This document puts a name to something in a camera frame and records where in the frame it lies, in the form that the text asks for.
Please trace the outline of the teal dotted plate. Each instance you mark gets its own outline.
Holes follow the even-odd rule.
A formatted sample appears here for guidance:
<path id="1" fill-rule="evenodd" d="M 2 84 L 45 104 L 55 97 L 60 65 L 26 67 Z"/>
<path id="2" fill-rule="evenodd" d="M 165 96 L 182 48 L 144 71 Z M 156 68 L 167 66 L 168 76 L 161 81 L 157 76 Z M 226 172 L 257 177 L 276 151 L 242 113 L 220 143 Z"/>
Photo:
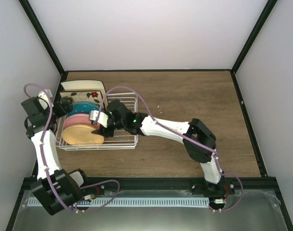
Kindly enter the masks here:
<path id="1" fill-rule="evenodd" d="M 67 114 L 72 116 L 75 114 L 89 114 L 92 110 L 99 110 L 99 106 L 89 102 L 78 102 L 73 105 L 73 110 Z"/>

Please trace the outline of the pink round plate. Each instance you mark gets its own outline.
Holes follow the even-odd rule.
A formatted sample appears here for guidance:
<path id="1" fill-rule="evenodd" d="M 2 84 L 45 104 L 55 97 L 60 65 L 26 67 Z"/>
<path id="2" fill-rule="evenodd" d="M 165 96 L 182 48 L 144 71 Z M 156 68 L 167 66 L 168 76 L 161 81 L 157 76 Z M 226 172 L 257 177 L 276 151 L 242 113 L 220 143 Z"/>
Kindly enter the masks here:
<path id="1" fill-rule="evenodd" d="M 73 125 L 93 126 L 92 123 L 89 121 L 88 114 L 74 114 L 65 119 L 64 128 L 68 128 Z"/>

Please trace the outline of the orange round plate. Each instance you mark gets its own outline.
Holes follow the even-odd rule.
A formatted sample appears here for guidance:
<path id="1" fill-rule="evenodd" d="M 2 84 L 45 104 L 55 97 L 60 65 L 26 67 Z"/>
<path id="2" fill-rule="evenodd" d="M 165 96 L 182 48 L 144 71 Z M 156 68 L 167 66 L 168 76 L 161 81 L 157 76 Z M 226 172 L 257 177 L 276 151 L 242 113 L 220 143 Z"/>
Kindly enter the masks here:
<path id="1" fill-rule="evenodd" d="M 102 135 L 91 134 L 96 128 L 88 125 L 73 125 L 62 132 L 63 140 L 69 145 L 100 145 L 104 142 Z"/>

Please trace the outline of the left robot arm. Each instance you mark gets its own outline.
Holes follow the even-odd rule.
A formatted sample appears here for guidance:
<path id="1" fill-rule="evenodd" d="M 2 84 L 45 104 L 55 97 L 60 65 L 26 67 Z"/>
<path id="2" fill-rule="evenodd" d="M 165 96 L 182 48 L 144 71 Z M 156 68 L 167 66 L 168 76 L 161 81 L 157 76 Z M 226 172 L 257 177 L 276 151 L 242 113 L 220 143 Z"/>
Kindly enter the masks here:
<path id="1" fill-rule="evenodd" d="M 40 91 L 21 103 L 27 113 L 26 136 L 32 141 L 37 156 L 37 181 L 31 191 L 50 215 L 82 199 L 90 190 L 90 181 L 81 169 L 68 173 L 61 168 L 56 150 L 57 119 L 69 113 L 72 100 L 63 97 L 52 101 L 49 89 Z"/>

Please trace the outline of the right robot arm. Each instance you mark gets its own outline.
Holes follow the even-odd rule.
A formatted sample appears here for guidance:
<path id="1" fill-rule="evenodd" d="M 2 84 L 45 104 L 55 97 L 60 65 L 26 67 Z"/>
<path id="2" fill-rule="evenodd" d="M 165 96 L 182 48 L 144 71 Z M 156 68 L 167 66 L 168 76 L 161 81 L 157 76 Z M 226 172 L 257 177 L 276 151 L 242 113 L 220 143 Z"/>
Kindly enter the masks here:
<path id="1" fill-rule="evenodd" d="M 109 103 L 104 112 L 92 110 L 89 120 L 92 124 L 99 124 L 100 134 L 107 138 L 113 137 L 117 129 L 123 129 L 131 135 L 156 136 L 183 144 L 189 157 L 201 165 L 207 190 L 216 194 L 223 189 L 216 136 L 201 120 L 163 120 L 150 114 L 132 112 L 119 100 Z"/>

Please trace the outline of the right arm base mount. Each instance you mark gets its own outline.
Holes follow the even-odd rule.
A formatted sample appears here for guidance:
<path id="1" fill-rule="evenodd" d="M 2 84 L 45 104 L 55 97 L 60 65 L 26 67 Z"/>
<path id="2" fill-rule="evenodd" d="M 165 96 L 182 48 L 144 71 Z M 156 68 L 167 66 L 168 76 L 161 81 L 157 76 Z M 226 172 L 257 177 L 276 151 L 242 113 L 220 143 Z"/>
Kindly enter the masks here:
<path id="1" fill-rule="evenodd" d="M 235 190 L 230 187 L 230 180 L 221 178 L 218 184 L 209 183 L 204 178 L 196 178 L 190 181 L 191 191 L 195 194 L 210 196 L 223 196 L 228 192 L 228 195 L 234 195 Z"/>

